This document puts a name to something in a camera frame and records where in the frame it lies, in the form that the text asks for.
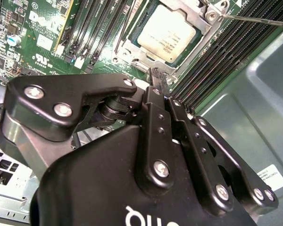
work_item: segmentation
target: screw head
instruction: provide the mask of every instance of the screw head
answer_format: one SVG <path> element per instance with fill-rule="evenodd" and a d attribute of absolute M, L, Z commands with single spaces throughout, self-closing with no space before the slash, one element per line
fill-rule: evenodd
<path fill-rule="evenodd" d="M 216 191 L 217 194 L 219 195 L 219 197 L 225 201 L 227 201 L 229 199 L 229 195 L 228 192 L 226 190 L 225 187 L 223 187 L 222 185 L 216 185 Z"/>
<path fill-rule="evenodd" d="M 256 195 L 256 197 L 257 197 L 258 199 L 264 200 L 264 196 L 263 196 L 262 192 L 261 192 L 258 188 L 255 188 L 255 189 L 254 189 L 254 193 L 255 193 L 255 195 Z"/>
<path fill-rule="evenodd" d="M 156 95 L 160 95 L 160 91 L 159 91 L 157 88 L 153 88 L 153 92 L 154 92 Z"/>
<path fill-rule="evenodd" d="M 169 176 L 169 169 L 162 161 L 156 161 L 154 163 L 155 172 L 162 178 Z"/>
<path fill-rule="evenodd" d="M 132 83 L 129 79 L 124 79 L 124 83 L 125 83 L 127 86 L 133 86 L 133 83 Z"/>
<path fill-rule="evenodd" d="M 69 117 L 72 115 L 71 108 L 66 104 L 57 104 L 54 106 L 53 110 L 55 113 L 61 117 Z"/>
<path fill-rule="evenodd" d="M 24 93 L 31 99 L 41 99 L 44 96 L 43 90 L 35 86 L 26 87 Z"/>
<path fill-rule="evenodd" d="M 264 192 L 265 192 L 266 196 L 269 198 L 269 200 L 271 200 L 271 201 L 275 200 L 273 195 L 272 195 L 272 193 L 270 191 L 264 190 Z"/>
<path fill-rule="evenodd" d="M 209 21 L 209 22 L 213 22 L 215 21 L 217 18 L 217 13 L 215 11 L 209 11 L 207 14 L 206 14 L 206 19 Z"/>
<path fill-rule="evenodd" d="M 176 106 L 180 106 L 180 102 L 179 101 L 177 101 L 177 100 L 173 100 L 174 101 L 174 104 L 176 105 Z"/>
<path fill-rule="evenodd" d="M 199 122 L 200 122 L 200 124 L 203 125 L 203 126 L 206 126 L 206 125 L 207 125 L 206 122 L 205 122 L 203 119 L 199 119 Z"/>

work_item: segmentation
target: black ram slot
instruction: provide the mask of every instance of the black ram slot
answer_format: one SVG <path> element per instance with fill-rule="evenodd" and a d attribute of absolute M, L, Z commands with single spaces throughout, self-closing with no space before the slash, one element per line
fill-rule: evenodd
<path fill-rule="evenodd" d="M 273 20 L 283 20 L 282 10 L 283 5 L 275 5 L 275 11 L 269 14 L 270 18 Z M 220 85 L 241 62 L 246 60 L 252 51 L 262 43 L 262 40 L 265 40 L 275 29 L 276 27 L 274 26 L 256 24 L 256 29 L 246 37 L 239 49 L 235 51 L 237 53 L 236 57 L 232 57 L 229 61 L 225 60 L 222 64 L 218 65 L 214 69 L 214 75 L 200 85 L 195 94 L 188 98 L 185 103 L 193 107 L 200 104 L 201 101 Z"/>
<path fill-rule="evenodd" d="M 96 41 L 96 37 L 99 35 L 103 24 L 105 23 L 109 12 L 111 11 L 111 8 L 114 4 L 113 0 L 109 0 L 109 1 L 105 1 L 105 5 L 103 5 L 104 7 L 102 7 L 102 11 L 101 11 L 101 15 L 100 17 L 96 20 L 95 22 L 95 28 L 93 29 L 93 31 L 91 32 L 84 48 L 81 51 L 81 54 L 86 57 L 89 55 L 91 48 L 93 47 L 95 41 Z"/>
<path fill-rule="evenodd" d="M 276 4 L 276 9 L 275 11 L 271 11 L 269 12 L 269 18 L 274 19 L 274 17 L 277 15 L 277 13 L 279 12 L 278 10 L 280 8 L 282 8 L 283 5 L 281 4 Z M 258 34 L 260 32 L 262 32 L 262 29 L 265 27 L 264 24 L 258 24 L 258 23 L 250 23 L 247 22 L 246 25 L 246 31 L 247 33 L 244 34 L 244 36 L 238 40 L 238 45 L 233 45 L 229 51 L 226 52 L 226 54 L 224 54 L 222 57 L 219 57 L 219 62 L 218 65 L 212 65 L 212 67 L 209 68 L 209 72 L 204 72 L 205 76 L 202 77 L 201 81 L 197 81 L 198 83 L 192 83 L 192 86 L 197 87 L 197 89 L 193 89 L 192 92 L 189 93 L 188 96 L 189 98 L 186 98 L 184 101 L 185 102 L 190 102 L 191 100 L 193 100 L 195 98 L 194 93 L 199 92 L 199 90 L 201 90 L 202 88 L 205 89 L 205 87 L 210 83 L 210 81 L 212 80 L 216 80 L 217 76 L 220 73 L 220 70 L 223 70 L 225 68 L 227 68 L 230 63 L 232 62 L 236 62 L 239 58 L 239 55 L 243 52 L 243 50 L 247 47 L 247 46 L 251 46 L 251 43 L 254 39 L 255 36 L 258 36 Z"/>
<path fill-rule="evenodd" d="M 283 20 L 283 14 L 277 20 Z M 246 49 L 246 51 L 241 55 L 241 57 L 231 62 L 229 67 L 225 68 L 216 76 L 214 81 L 211 81 L 207 86 L 205 86 L 200 92 L 194 95 L 187 103 L 191 106 L 198 106 L 215 88 L 217 88 L 226 78 L 231 74 L 231 72 L 244 60 L 247 59 L 248 55 L 256 49 L 261 44 L 261 39 L 266 39 L 268 36 L 275 31 L 276 27 L 265 26 L 262 31 L 265 30 L 264 34 L 260 36 L 260 38 L 254 38 L 254 43 L 251 45 L 251 48 Z"/>
<path fill-rule="evenodd" d="M 66 35 L 66 39 L 63 41 L 64 45 L 67 45 L 70 42 L 70 40 L 73 37 L 75 31 L 78 31 L 78 30 L 80 31 L 82 29 L 83 23 L 81 23 L 81 22 L 85 21 L 85 19 L 87 17 L 87 14 L 83 14 L 83 10 L 86 7 L 91 6 L 91 4 L 92 4 L 92 0 L 91 1 L 89 1 L 89 0 L 82 0 L 81 5 L 79 7 L 79 10 L 76 13 L 75 21 L 74 21 L 73 25 L 71 26 L 70 31 Z"/>
<path fill-rule="evenodd" d="M 77 41 L 76 41 L 78 45 L 80 45 L 82 43 L 84 36 L 85 36 L 89 26 L 90 26 L 91 20 L 95 16 L 95 13 L 96 13 L 96 10 L 97 10 L 99 4 L 100 4 L 100 0 L 93 1 L 91 8 L 90 8 L 91 11 L 89 11 L 88 17 L 84 22 L 83 28 L 81 29 L 80 34 L 78 35 L 78 38 L 77 38 Z"/>
<path fill-rule="evenodd" d="M 93 64 L 95 64 L 96 61 L 99 59 L 99 56 L 102 53 L 112 31 L 115 29 L 121 15 L 123 14 L 126 4 L 127 4 L 127 1 L 123 0 L 121 3 L 121 6 L 118 7 L 116 14 L 113 16 L 112 22 L 110 23 L 108 29 L 106 29 L 105 34 L 99 41 L 99 44 L 92 55 L 92 61 L 94 61 Z"/>
<path fill-rule="evenodd" d="M 243 12 L 240 15 L 279 20 L 281 12 L 282 18 L 283 0 L 265 0 L 257 3 L 256 1 L 249 3 L 248 15 L 244 15 Z M 187 105 L 197 107 L 195 103 L 199 104 L 200 99 L 203 100 L 209 95 L 213 91 L 212 87 L 216 87 L 215 84 L 219 84 L 219 80 L 224 81 L 237 68 L 237 65 L 247 59 L 254 48 L 268 37 L 266 34 L 276 28 L 266 29 L 265 26 L 232 21 L 212 47 L 176 86 L 172 95 Z M 260 39 L 256 39 L 258 34 L 261 34 Z"/>
<path fill-rule="evenodd" d="M 270 8 L 273 4 L 274 3 L 271 1 L 267 2 L 267 5 L 265 7 L 256 10 L 256 12 L 252 14 L 252 16 L 262 17 L 266 12 L 265 9 Z M 180 97 L 189 97 L 195 90 L 197 90 L 202 81 L 204 81 L 212 74 L 213 69 L 216 67 L 216 65 L 219 65 L 228 53 L 232 52 L 235 47 L 243 46 L 241 39 L 243 39 L 243 37 L 245 37 L 246 34 L 251 31 L 255 23 L 242 22 L 241 24 L 243 26 L 239 26 L 239 28 L 236 29 L 235 32 L 233 32 L 235 38 L 230 38 L 226 43 L 226 46 L 221 46 L 221 48 L 219 49 L 220 51 L 217 50 L 215 52 L 213 59 L 210 59 L 209 62 L 206 62 L 205 65 L 194 75 L 192 81 L 190 81 L 189 86 L 186 86 L 185 90 L 180 93 Z"/>
<path fill-rule="evenodd" d="M 127 5 L 127 0 L 122 0 L 118 3 L 117 5 L 117 11 L 116 13 L 114 13 L 112 20 L 110 20 L 110 24 L 109 26 L 106 27 L 104 34 L 102 35 L 96 49 L 94 50 L 91 60 L 89 62 L 89 64 L 87 65 L 87 68 L 85 70 L 86 73 L 90 73 L 93 70 L 93 67 L 95 65 L 95 63 L 98 61 L 109 37 L 111 36 L 111 33 L 113 32 L 113 30 L 115 29 L 117 23 L 119 22 L 119 19 Z"/>
<path fill-rule="evenodd" d="M 260 6 L 264 0 L 261 1 L 252 1 L 248 3 L 239 13 L 239 16 L 250 16 L 256 9 L 256 7 Z M 187 72 L 186 76 L 180 81 L 180 83 L 176 86 L 172 95 L 177 97 L 183 91 L 183 88 L 189 85 L 194 79 L 192 74 L 195 74 L 196 71 L 200 70 L 203 64 L 207 64 L 211 59 L 214 59 L 214 55 L 222 48 L 222 46 L 232 38 L 234 35 L 233 30 L 238 29 L 243 25 L 242 21 L 232 20 L 227 28 L 223 31 L 222 35 L 217 39 L 216 43 L 207 50 L 203 57 L 201 57 L 196 64 Z"/>

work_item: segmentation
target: ram slot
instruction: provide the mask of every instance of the ram slot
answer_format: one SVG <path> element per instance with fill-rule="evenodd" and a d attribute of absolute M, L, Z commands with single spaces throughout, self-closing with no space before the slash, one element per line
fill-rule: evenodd
<path fill-rule="evenodd" d="M 99 12 L 100 17 L 98 17 L 96 19 L 96 21 L 94 23 L 95 27 L 92 30 L 92 32 L 90 33 L 89 38 L 88 38 L 84 48 L 81 51 L 81 56 L 83 58 L 85 58 L 89 55 L 89 52 L 90 52 L 92 46 L 94 45 L 95 40 L 96 40 L 97 36 L 99 35 L 99 33 L 102 29 L 102 26 L 104 25 L 114 3 L 115 3 L 114 0 L 109 0 L 109 1 L 105 0 L 103 7 L 101 8 L 101 11 Z"/>
<path fill-rule="evenodd" d="M 250 2 L 240 12 L 240 16 L 281 20 L 283 0 Z M 258 23 L 232 21 L 205 55 L 188 71 L 171 95 L 190 107 L 198 107 L 241 62 L 247 60 L 252 51 L 275 28 Z"/>
<path fill-rule="evenodd" d="M 76 40 L 74 41 L 74 43 L 71 46 L 71 51 L 73 51 L 72 54 L 77 54 L 77 51 L 85 37 L 86 32 L 88 31 L 88 28 L 90 26 L 90 23 L 96 13 L 96 10 L 100 4 L 101 0 L 90 0 L 90 4 L 88 5 L 88 8 L 86 10 L 86 12 L 88 12 L 85 15 L 84 21 L 83 21 L 83 25 L 82 28 L 79 30 L 78 35 L 76 36 Z"/>
<path fill-rule="evenodd" d="M 110 20 L 109 26 L 106 27 L 97 47 L 95 48 L 91 56 L 91 60 L 85 70 L 86 73 L 90 73 L 93 70 L 93 67 L 95 63 L 98 61 L 108 39 L 110 38 L 117 24 L 119 23 L 119 19 L 124 12 L 127 2 L 128 2 L 127 0 L 119 1 L 118 5 L 116 6 L 117 10 L 116 9 L 114 10 L 114 14 L 112 16 L 112 20 Z"/>

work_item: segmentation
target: green circuit board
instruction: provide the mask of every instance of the green circuit board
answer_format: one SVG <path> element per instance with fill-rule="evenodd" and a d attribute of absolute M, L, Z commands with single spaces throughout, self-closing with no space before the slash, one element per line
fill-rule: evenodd
<path fill-rule="evenodd" d="M 149 2 L 148 0 L 139 0 L 137 4 L 142 6 L 146 1 Z M 241 4 L 236 4 L 231 0 L 229 14 L 237 14 L 247 1 L 243 0 Z M 18 67 L 27 68 L 40 75 L 85 73 L 83 69 L 75 67 L 74 63 L 65 61 L 64 55 L 68 51 L 67 48 L 60 56 L 55 51 L 63 31 L 67 27 L 71 27 L 74 22 L 81 2 L 81 0 L 4 0 L 0 13 L 0 76 L 8 80 L 17 77 L 19 73 L 15 71 L 17 70 L 15 62 Z M 126 3 L 127 6 L 119 17 L 117 25 L 92 73 L 125 73 L 132 78 L 144 79 L 144 72 L 139 71 L 125 61 L 118 60 L 115 63 L 112 60 L 113 43 L 125 20 L 131 1 Z M 226 27 L 227 23 L 225 21 L 224 25 L 220 27 L 216 37 Z M 11 47 L 7 44 L 7 38 L 15 33 L 21 37 L 21 43 L 16 47 Z M 202 54 L 200 52 L 193 62 L 196 62 Z"/>
<path fill-rule="evenodd" d="M 0 68 L 0 75 L 12 79 L 17 74 L 11 73 L 14 61 L 24 68 L 31 69 L 39 74 L 81 74 L 82 70 L 64 61 L 63 55 L 55 54 L 55 46 L 62 27 L 67 21 L 66 15 L 61 9 L 69 10 L 73 5 L 71 13 L 75 14 L 78 0 L 5 0 L 1 8 L 0 24 L 0 58 L 6 61 L 4 68 Z M 17 23 L 11 17 L 13 13 L 23 16 L 23 24 Z M 7 30 L 9 24 L 17 26 L 21 36 L 21 44 L 17 47 L 9 47 L 6 44 Z M 102 52 L 100 61 L 95 65 L 93 73 L 126 73 L 128 76 L 140 78 L 143 73 L 130 65 L 111 62 L 111 46 L 106 46 Z"/>

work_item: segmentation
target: sticker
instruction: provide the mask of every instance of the sticker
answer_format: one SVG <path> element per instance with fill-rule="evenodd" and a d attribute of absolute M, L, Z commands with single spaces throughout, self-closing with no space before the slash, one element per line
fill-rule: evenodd
<path fill-rule="evenodd" d="M 283 187 L 283 176 L 280 174 L 275 165 L 270 165 L 257 174 L 268 186 L 272 188 L 273 191 Z"/>
<path fill-rule="evenodd" d="M 41 34 L 39 34 L 38 41 L 37 41 L 37 46 L 40 46 L 44 49 L 47 49 L 48 51 L 51 50 L 53 41 Z"/>
<path fill-rule="evenodd" d="M 35 12 L 30 11 L 28 19 L 30 19 L 31 21 L 34 21 L 34 22 L 38 22 L 39 16 Z"/>

